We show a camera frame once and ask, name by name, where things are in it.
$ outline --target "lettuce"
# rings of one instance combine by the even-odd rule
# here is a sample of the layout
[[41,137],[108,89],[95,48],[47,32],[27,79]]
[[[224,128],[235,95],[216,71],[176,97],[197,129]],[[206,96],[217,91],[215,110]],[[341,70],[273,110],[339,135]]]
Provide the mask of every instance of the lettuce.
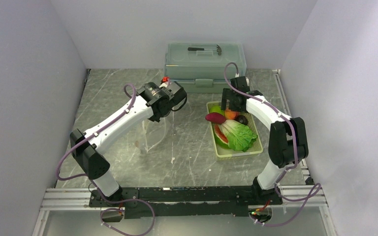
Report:
[[257,139],[246,125],[228,119],[222,125],[222,132],[228,139],[228,146],[234,151],[247,151]]

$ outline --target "gray marble surface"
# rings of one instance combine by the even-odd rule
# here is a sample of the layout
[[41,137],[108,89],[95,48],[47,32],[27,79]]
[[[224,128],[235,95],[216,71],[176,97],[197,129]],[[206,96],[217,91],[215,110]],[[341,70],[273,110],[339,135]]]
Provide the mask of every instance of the gray marble surface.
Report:
[[[147,82],[158,84],[162,75],[161,69],[91,70],[74,128],[85,131],[128,102],[123,92],[126,83],[140,88]],[[271,70],[247,70],[246,76],[252,89],[261,91],[273,105],[283,110]],[[255,120],[263,153],[255,157],[218,161],[205,115],[206,103],[219,100],[221,94],[189,93],[184,108],[166,118],[165,138],[148,153],[141,153],[136,147],[136,141],[141,137],[137,128],[119,138],[104,155],[111,163],[110,170],[116,181],[122,187],[251,185],[269,160],[269,131]],[[71,156],[68,157],[62,165],[61,176],[79,173],[82,173],[81,168]],[[84,188],[89,183],[85,177],[79,177],[59,181],[57,188]],[[300,168],[289,172],[281,184],[305,184]]]

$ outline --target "purple cable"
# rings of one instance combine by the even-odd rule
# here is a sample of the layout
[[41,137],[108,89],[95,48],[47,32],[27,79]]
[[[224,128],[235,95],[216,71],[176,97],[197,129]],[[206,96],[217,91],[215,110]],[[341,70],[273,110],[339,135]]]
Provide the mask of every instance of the purple cable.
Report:
[[152,223],[151,223],[151,226],[149,227],[149,229],[148,229],[146,232],[144,232],[144,233],[142,233],[142,234],[140,234],[140,235],[130,235],[130,234],[127,234],[127,233],[122,232],[121,230],[119,230],[119,229],[117,229],[117,228],[115,228],[115,227],[110,226],[109,224],[107,224],[107,223],[105,223],[105,222],[103,221],[102,216],[103,216],[103,214],[104,214],[105,212],[107,212],[107,211],[113,211],[113,210],[115,210],[115,211],[123,212],[122,210],[120,210],[120,209],[118,209],[118,208],[108,208],[108,209],[106,209],[106,210],[104,210],[104,211],[102,211],[102,212],[100,213],[100,221],[102,222],[102,224],[103,224],[104,226],[106,226],[106,227],[108,227],[108,228],[110,228],[110,229],[112,229],[112,230],[115,230],[116,232],[118,232],[118,233],[120,233],[120,234],[123,234],[123,235],[125,235],[125,236],[143,236],[143,235],[148,234],[148,233],[153,229],[153,227],[154,227],[154,222],[155,222],[155,219],[156,219],[156,215],[155,215],[155,213],[154,213],[154,209],[153,209],[153,207],[152,207],[148,202],[146,202],[146,201],[144,201],[144,200],[141,200],[141,199],[125,199],[125,200],[116,201],[116,202],[110,201],[110,200],[106,199],[106,197],[104,196],[104,194],[102,193],[102,191],[98,188],[98,186],[95,184],[95,182],[94,182],[93,180],[91,180],[91,179],[90,179],[90,181],[91,181],[91,183],[97,188],[97,190],[98,190],[100,196],[102,197],[102,199],[103,199],[105,202],[110,203],[110,204],[120,204],[120,203],[133,202],[133,201],[141,202],[141,203],[146,204],[146,205],[150,208],[151,213],[153,214],[153,221],[152,221]]
[[[255,99],[255,100],[259,101],[259,102],[263,102],[263,100],[261,100],[260,98],[258,98],[258,97],[254,97],[254,96],[252,96],[252,95],[250,95],[250,94],[247,94],[247,93],[244,93],[244,92],[241,92],[241,91],[237,90],[236,88],[234,88],[234,87],[231,85],[231,83],[229,82],[229,80],[228,80],[228,78],[227,78],[227,76],[226,76],[227,68],[228,68],[228,66],[230,66],[230,65],[234,65],[234,66],[235,66],[235,69],[236,69],[237,74],[238,74],[238,66],[237,66],[236,63],[234,63],[234,62],[230,62],[230,63],[228,63],[227,65],[225,65],[225,67],[224,67],[224,79],[225,79],[225,81],[227,82],[227,84],[229,85],[229,87],[230,87],[232,90],[236,91],[237,93],[239,93],[239,94],[241,94],[241,95],[243,95],[243,96],[246,96],[246,97],[249,97],[249,98]],[[276,114],[278,114],[278,113],[280,112],[276,107],[274,107],[274,106],[273,106],[272,104],[270,104],[269,102],[264,101],[263,103],[266,104],[268,107],[270,107],[274,112],[276,112]],[[283,225],[287,225],[287,224],[289,224],[292,220],[294,220],[294,219],[299,215],[299,213],[301,213],[301,211],[302,211],[303,208],[305,207],[305,204],[306,204],[306,202],[308,201],[308,199],[311,198],[311,197],[313,197],[313,196],[315,196],[315,195],[318,193],[318,191],[321,189],[321,184],[320,184],[320,183],[316,183],[316,184],[311,188],[311,190],[309,191],[308,195],[307,195],[306,197],[304,197],[304,198],[300,198],[300,199],[289,199],[289,198],[287,198],[287,197],[285,197],[285,196],[282,196],[282,194],[279,192],[277,184],[282,180],[282,178],[285,176],[285,174],[286,174],[286,172],[287,172],[288,170],[295,169],[295,168],[298,166],[298,150],[297,150],[297,146],[296,146],[296,138],[295,138],[295,137],[296,137],[296,132],[295,132],[295,128],[293,127],[292,123],[289,121],[288,118],[286,118],[286,117],[284,117],[284,116],[280,116],[280,117],[281,117],[284,121],[286,121],[286,123],[289,125],[290,131],[292,132],[292,137],[293,137],[293,138],[292,138],[292,141],[293,141],[293,156],[294,156],[294,163],[293,163],[293,166],[292,166],[292,167],[287,167],[286,170],[281,174],[281,176],[279,176],[279,178],[276,180],[276,183],[275,183],[275,191],[276,191],[276,193],[277,193],[281,198],[283,198],[283,199],[285,199],[285,200],[287,200],[287,201],[290,201],[290,202],[300,202],[300,201],[304,201],[304,203],[302,204],[302,206],[299,208],[299,210],[296,212],[296,214],[295,214],[292,218],[290,218],[290,219],[287,220],[286,222],[283,222],[283,223],[280,223],[280,224],[264,224],[265,226],[268,226],[268,227],[277,227],[277,226],[283,226]]]
[[[135,90],[135,87],[134,85],[132,84],[126,84],[124,86],[124,91],[126,92],[126,88],[130,86],[132,88],[132,96],[131,96],[131,101],[128,105],[128,107],[126,109],[128,110],[131,110],[131,107],[134,105],[134,102],[135,102],[135,99],[136,99],[136,90]],[[113,123],[117,122],[119,119],[121,119],[124,115],[126,114],[126,111],[123,111],[121,114],[119,114],[119,116],[117,116],[115,119],[113,119],[111,122],[107,123],[106,125],[104,125],[103,127],[101,127],[99,130],[96,131],[96,133],[100,133],[102,132],[103,130],[105,130],[106,128],[108,128],[109,126],[111,126]],[[58,180],[61,180],[61,181],[66,181],[66,180],[70,180],[70,179],[73,179],[73,178],[76,178],[76,177],[80,177],[80,176],[86,176],[86,174],[78,174],[78,175],[74,175],[74,176],[69,176],[69,177],[66,177],[66,178],[63,178],[63,177],[60,177],[60,168],[62,167],[62,164],[64,162],[64,160],[74,151],[76,150],[76,148],[78,148],[79,146],[81,146],[82,144],[84,144],[85,142],[89,141],[90,139],[94,138],[95,137],[95,134],[91,134],[89,137],[85,138],[84,140],[80,141],[78,144],[74,145],[69,151],[67,151],[64,156],[60,159],[57,167],[56,167],[56,177]]]

